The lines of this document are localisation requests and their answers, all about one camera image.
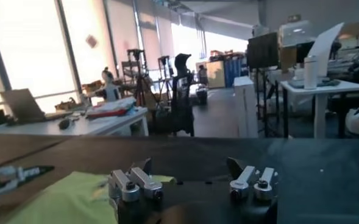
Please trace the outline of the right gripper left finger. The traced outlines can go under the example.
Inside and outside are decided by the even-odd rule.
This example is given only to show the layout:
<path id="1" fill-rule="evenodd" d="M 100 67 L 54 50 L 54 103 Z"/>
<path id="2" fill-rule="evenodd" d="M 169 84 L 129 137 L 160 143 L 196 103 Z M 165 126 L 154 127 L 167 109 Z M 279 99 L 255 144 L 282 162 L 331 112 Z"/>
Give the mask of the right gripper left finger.
<path id="1" fill-rule="evenodd" d="M 127 172 L 113 170 L 108 176 L 109 196 L 131 203 L 138 201 L 140 195 L 160 201 L 163 198 L 163 184 L 151 176 L 152 158 L 135 162 Z"/>

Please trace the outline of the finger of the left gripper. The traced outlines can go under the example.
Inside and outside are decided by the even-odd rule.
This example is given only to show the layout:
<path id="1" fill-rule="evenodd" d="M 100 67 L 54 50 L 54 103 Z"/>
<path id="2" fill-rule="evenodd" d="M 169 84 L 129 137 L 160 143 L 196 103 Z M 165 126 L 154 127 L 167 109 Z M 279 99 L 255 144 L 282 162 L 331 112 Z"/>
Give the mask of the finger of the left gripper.
<path id="1" fill-rule="evenodd" d="M 17 189 L 54 169 L 54 166 L 0 167 L 0 195 Z"/>

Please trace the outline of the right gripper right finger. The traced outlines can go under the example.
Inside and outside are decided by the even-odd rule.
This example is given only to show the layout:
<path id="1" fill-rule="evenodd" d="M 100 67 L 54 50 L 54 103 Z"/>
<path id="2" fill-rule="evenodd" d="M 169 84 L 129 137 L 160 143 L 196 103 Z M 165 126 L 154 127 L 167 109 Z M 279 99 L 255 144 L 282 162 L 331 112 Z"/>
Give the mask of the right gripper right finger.
<path id="1" fill-rule="evenodd" d="M 257 180 L 257 169 L 255 166 L 244 166 L 240 160 L 228 157 L 226 164 L 232 176 L 229 183 L 230 198 L 234 201 L 240 201 L 246 198 L 253 190 L 255 198 L 260 201 L 270 201 L 273 194 L 272 178 L 275 170 L 271 167 L 264 168 L 260 178 Z"/>

